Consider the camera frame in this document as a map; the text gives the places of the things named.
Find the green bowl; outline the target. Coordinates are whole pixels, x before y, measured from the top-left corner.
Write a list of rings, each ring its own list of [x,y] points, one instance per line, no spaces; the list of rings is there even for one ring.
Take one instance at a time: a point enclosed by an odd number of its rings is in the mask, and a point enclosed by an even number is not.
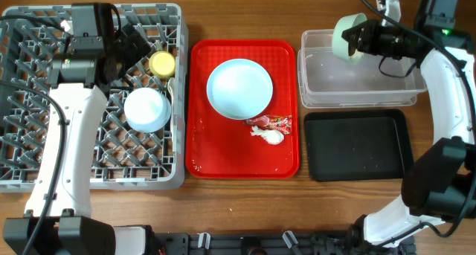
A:
[[[338,20],[332,34],[332,53],[335,57],[350,64],[357,64],[349,61],[348,41],[343,39],[341,35],[343,30],[359,25],[366,20],[367,17],[363,13],[345,16]]]

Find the food leftovers rice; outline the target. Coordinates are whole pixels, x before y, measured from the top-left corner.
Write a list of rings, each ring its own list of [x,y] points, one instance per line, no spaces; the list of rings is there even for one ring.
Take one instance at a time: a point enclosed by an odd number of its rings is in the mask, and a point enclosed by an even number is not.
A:
[[[349,61],[357,63],[363,58],[364,54],[361,51],[355,50],[352,55],[349,56]]]

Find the yellow plastic cup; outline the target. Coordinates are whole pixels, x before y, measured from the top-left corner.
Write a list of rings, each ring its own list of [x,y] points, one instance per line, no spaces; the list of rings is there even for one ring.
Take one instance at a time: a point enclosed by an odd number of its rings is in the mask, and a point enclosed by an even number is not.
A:
[[[149,69],[161,79],[173,77],[176,70],[176,58],[169,52],[157,51],[149,58]]]

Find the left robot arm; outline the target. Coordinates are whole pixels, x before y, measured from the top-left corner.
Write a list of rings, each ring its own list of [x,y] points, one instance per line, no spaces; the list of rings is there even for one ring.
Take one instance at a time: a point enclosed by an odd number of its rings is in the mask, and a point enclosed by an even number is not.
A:
[[[72,34],[48,69],[50,104],[42,163],[20,218],[4,223],[17,254],[155,254],[148,225],[114,227],[91,217],[91,160],[111,85],[150,52],[110,3],[74,4]]]

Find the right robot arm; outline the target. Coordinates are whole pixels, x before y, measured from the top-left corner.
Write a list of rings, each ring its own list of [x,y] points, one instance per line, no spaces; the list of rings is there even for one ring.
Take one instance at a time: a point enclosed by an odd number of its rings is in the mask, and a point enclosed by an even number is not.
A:
[[[399,0],[376,0],[376,18],[341,18],[332,35],[333,54],[357,62],[364,54],[409,58],[428,89],[434,141],[402,181],[399,196],[353,226],[355,240],[390,249],[426,228],[448,224],[452,235],[475,217],[475,47],[455,29],[458,0],[420,0],[412,27],[401,24]]]

